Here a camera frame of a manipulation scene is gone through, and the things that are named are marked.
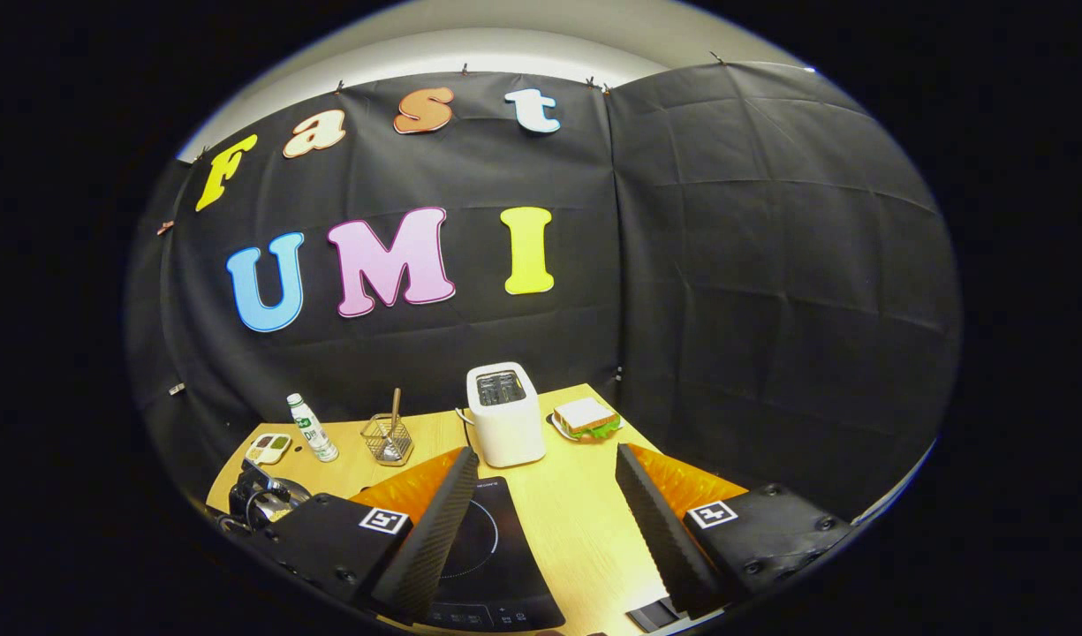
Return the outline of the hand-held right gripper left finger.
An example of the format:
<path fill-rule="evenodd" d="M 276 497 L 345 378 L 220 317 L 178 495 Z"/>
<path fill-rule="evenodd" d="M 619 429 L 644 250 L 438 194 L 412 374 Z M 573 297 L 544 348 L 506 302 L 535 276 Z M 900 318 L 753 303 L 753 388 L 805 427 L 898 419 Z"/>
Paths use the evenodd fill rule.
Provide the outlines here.
<path fill-rule="evenodd" d="M 422 621 L 479 478 L 469 446 L 351 498 L 315 494 L 241 546 L 334 602 Z"/>

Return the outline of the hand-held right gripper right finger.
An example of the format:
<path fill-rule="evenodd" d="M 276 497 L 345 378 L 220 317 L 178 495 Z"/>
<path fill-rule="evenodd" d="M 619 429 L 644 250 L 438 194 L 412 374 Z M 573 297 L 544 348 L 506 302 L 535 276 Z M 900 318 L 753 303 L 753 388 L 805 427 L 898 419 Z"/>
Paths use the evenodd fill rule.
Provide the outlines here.
<path fill-rule="evenodd" d="M 667 595 L 697 618 L 787 587 L 852 534 L 852 524 L 783 483 L 744 488 L 638 443 L 615 479 Z"/>

